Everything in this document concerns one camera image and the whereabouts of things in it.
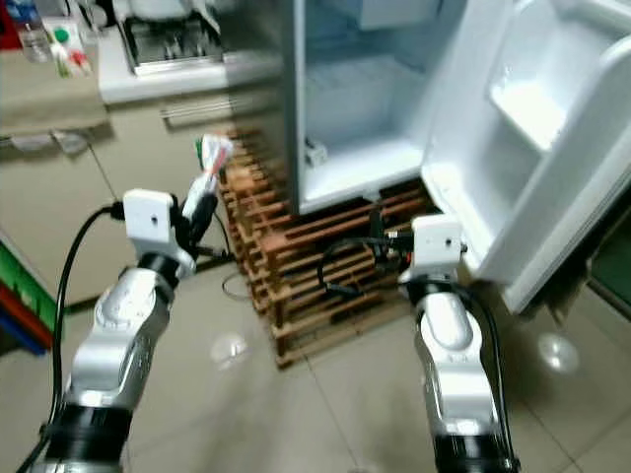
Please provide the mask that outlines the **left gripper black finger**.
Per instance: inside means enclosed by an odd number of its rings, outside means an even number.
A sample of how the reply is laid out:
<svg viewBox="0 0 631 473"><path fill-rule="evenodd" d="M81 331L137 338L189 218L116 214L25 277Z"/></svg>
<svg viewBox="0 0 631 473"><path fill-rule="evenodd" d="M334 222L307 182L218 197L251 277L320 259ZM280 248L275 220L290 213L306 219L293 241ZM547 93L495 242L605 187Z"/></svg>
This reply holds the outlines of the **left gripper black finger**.
<svg viewBox="0 0 631 473"><path fill-rule="evenodd" d="M217 179L195 179L185 198L185 219L191 230L206 230L217 207Z"/></svg>

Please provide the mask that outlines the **white red green food pack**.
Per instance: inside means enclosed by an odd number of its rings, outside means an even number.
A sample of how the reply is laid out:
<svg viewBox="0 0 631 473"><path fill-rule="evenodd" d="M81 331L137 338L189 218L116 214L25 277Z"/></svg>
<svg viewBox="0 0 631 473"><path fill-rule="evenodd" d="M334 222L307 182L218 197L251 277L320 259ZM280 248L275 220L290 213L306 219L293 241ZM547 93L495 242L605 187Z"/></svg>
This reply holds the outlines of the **white red green food pack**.
<svg viewBox="0 0 631 473"><path fill-rule="evenodd" d="M224 135L206 134L197 143L197 162L201 171L190 186L190 201L201 201L203 197L208 197L216 192L218 186L218 175L224 169L226 163L233 156L235 143L233 139Z"/></svg>

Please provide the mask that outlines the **dark grey fridge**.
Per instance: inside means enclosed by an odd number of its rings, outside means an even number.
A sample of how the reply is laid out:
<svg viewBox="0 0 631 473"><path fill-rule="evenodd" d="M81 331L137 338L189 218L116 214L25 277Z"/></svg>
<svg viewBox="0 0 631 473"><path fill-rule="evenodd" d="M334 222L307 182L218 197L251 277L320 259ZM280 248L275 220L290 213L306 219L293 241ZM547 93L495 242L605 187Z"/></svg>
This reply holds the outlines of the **dark grey fridge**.
<svg viewBox="0 0 631 473"><path fill-rule="evenodd" d="M308 213L418 177L523 312L631 189L631 0L234 0L274 59L264 169Z"/></svg>

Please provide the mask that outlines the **white kitchen counter beige cabinets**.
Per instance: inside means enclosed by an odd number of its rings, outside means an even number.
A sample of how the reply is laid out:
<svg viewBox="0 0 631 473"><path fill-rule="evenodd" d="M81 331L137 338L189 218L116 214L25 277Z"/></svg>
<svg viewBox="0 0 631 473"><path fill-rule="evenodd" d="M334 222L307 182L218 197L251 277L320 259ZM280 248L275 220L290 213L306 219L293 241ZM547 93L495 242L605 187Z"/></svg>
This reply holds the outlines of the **white kitchen counter beige cabinets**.
<svg viewBox="0 0 631 473"><path fill-rule="evenodd" d="M49 290L57 288L68 248L91 212L132 189L184 197L199 171L195 141L231 125L230 118L167 123L159 117L167 103L227 97L231 64L136 76L115 28L99 37L92 58L108 122L86 131L85 149L1 148L1 235Z"/></svg>

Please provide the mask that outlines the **steel gas hob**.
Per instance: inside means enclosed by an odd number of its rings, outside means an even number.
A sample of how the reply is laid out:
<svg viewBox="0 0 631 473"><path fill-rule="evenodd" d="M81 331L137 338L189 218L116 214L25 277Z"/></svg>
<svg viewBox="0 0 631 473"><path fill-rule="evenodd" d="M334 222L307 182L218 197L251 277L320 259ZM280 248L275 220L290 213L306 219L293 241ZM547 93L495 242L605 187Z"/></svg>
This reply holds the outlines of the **steel gas hob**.
<svg viewBox="0 0 631 473"><path fill-rule="evenodd" d="M220 33L199 12L183 18L129 17L120 26L127 62L136 76L220 66L225 48Z"/></svg>

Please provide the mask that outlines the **green plastic board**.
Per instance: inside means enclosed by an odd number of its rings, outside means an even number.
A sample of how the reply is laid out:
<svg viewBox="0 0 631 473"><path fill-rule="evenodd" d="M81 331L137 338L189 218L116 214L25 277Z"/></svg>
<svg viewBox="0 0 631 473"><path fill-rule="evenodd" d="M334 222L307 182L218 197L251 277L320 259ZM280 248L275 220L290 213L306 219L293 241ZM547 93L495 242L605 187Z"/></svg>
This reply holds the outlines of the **green plastic board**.
<svg viewBox="0 0 631 473"><path fill-rule="evenodd" d="M55 301L9 248L0 246L0 279L23 306L50 330L55 324Z"/></svg>

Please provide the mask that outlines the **red plastic board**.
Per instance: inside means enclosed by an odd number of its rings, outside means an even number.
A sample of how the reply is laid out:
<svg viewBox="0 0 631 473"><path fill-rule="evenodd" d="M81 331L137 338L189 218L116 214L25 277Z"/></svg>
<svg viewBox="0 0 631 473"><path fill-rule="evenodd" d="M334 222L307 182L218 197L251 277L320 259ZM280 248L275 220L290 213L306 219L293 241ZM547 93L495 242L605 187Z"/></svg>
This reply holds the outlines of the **red plastic board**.
<svg viewBox="0 0 631 473"><path fill-rule="evenodd" d="M51 344L48 327L5 285L0 285L0 306L8 324L20 332L19 341L24 346L33 352L48 350Z"/></svg>

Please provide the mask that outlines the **beige table cloth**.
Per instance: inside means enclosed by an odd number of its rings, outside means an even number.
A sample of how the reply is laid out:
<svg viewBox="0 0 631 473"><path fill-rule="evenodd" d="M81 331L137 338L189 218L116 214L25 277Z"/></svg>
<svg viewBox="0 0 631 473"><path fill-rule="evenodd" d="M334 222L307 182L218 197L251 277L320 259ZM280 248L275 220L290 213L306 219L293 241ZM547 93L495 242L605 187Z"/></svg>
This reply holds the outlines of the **beige table cloth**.
<svg viewBox="0 0 631 473"><path fill-rule="evenodd" d="M0 54L0 135L94 129L108 122L98 76L62 76L58 63L22 51Z"/></svg>

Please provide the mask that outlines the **glass sliding door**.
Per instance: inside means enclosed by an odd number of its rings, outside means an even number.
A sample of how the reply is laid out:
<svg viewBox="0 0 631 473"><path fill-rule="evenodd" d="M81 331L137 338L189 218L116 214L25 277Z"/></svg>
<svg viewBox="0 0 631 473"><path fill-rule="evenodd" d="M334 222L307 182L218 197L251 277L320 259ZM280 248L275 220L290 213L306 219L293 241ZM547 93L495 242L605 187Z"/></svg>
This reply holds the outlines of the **glass sliding door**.
<svg viewBox="0 0 631 473"><path fill-rule="evenodd" d="M631 305L631 212L618 221L596 252L592 279L610 297Z"/></svg>

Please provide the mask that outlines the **blue flat board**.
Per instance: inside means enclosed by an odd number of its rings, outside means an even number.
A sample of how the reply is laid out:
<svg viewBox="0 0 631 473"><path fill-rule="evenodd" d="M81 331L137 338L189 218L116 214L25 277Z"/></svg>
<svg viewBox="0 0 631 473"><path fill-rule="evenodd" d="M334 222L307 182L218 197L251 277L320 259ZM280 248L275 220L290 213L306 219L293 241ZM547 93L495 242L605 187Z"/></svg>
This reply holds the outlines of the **blue flat board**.
<svg viewBox="0 0 631 473"><path fill-rule="evenodd" d="M27 332L26 327L20 321L15 320L5 312L0 315L0 327L3 330L3 353L12 351L20 351L31 353L31 355L40 357L44 356L48 351L34 335Z"/></svg>

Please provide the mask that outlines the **clear water bottle blue label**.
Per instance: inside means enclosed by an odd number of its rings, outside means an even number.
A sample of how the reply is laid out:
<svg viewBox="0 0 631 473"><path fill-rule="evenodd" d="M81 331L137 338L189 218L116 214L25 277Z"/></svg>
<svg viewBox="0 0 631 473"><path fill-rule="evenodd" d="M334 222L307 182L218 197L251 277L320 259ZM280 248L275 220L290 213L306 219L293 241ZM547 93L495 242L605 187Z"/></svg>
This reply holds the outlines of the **clear water bottle blue label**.
<svg viewBox="0 0 631 473"><path fill-rule="evenodd" d="M49 62L51 51L48 36L35 0L6 0L6 8L26 57L34 63Z"/></svg>

